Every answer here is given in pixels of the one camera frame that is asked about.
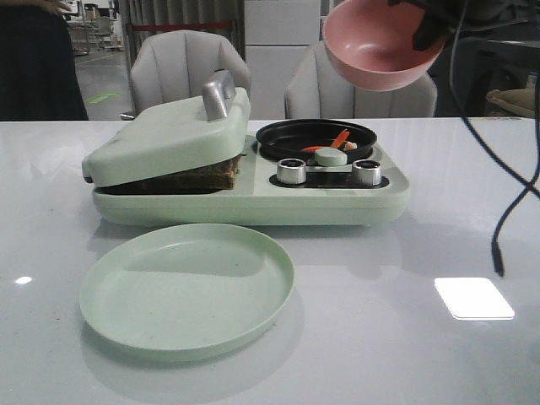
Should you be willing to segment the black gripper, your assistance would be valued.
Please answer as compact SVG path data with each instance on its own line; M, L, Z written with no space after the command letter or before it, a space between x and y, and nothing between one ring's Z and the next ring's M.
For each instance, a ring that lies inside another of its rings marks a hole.
M424 10L413 33L413 49L426 51L451 32L460 19L469 25L539 24L539 1L408 1Z

